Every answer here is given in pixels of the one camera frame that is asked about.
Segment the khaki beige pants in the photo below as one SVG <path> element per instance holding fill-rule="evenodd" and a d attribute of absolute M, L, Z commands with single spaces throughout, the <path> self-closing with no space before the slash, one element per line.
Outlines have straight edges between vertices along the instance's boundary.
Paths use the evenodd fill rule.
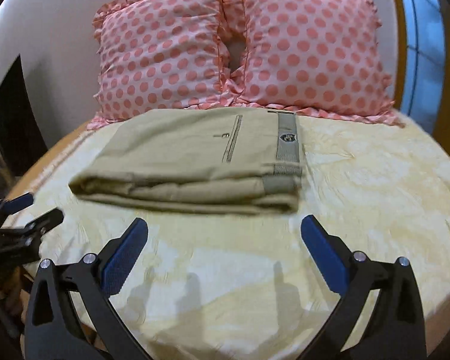
<path fill-rule="evenodd" d="M 121 124 L 69 186 L 83 200 L 152 211 L 291 213 L 302 186 L 300 146 L 289 112 L 154 110 Z"/>

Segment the black television screen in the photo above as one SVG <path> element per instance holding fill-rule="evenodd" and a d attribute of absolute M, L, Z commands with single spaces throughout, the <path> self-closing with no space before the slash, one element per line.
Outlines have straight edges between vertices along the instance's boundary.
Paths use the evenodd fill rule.
<path fill-rule="evenodd" d="M 0 154 L 13 176 L 23 176 L 47 151 L 16 57 L 0 85 Z"/>

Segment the yellow patterned bed sheet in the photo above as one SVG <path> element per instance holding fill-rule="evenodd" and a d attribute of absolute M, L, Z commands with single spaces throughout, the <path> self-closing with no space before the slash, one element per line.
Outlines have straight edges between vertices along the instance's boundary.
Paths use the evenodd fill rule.
<path fill-rule="evenodd" d="M 60 208 L 65 219 L 41 254 L 74 263 L 148 223 L 148 242 L 111 302 L 158 359 L 294 359 L 339 297 L 300 237 L 315 215 L 351 250 L 391 262 L 410 259 L 426 318 L 427 349 L 450 330 L 450 157 L 412 120 L 405 127 L 300 118 L 305 186 L 297 213 L 193 215 L 83 202 L 70 179 L 117 131 L 76 131 L 16 186 L 34 204 L 8 219 L 21 226 Z"/>

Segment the left pink polka-dot pillow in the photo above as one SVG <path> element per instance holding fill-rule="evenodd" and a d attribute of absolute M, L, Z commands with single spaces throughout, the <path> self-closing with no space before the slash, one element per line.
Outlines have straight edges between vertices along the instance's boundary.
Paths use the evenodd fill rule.
<path fill-rule="evenodd" d="M 92 25 L 99 42 L 99 110 L 88 129 L 154 109 L 232 103 L 223 0 L 113 0 Z"/>

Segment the pink polka-dot pillow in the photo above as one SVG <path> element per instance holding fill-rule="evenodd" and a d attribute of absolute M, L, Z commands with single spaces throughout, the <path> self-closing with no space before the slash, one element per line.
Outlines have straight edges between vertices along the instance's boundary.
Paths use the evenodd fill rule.
<path fill-rule="evenodd" d="M 223 0 L 113 0 L 92 25 L 99 42 L 99 110 L 88 129 L 154 109 L 232 103 Z"/>
<path fill-rule="evenodd" d="M 372 0 L 223 0 L 223 14 L 244 42 L 229 80 L 233 106 L 400 124 Z"/>

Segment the blue glass window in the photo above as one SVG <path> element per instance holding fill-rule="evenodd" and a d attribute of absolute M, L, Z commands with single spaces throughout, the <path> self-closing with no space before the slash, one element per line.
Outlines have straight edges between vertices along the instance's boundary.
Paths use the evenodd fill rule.
<path fill-rule="evenodd" d="M 402 0 L 406 73 L 401 113 L 425 132 L 435 128 L 445 81 L 446 39 L 440 0 Z"/>

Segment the right pink polka-dot pillow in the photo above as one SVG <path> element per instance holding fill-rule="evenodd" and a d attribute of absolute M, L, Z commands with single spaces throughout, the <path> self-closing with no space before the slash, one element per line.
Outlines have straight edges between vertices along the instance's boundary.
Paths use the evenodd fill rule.
<path fill-rule="evenodd" d="M 372 0 L 223 0 L 223 14 L 244 42 L 229 80 L 233 106 L 400 124 Z"/>

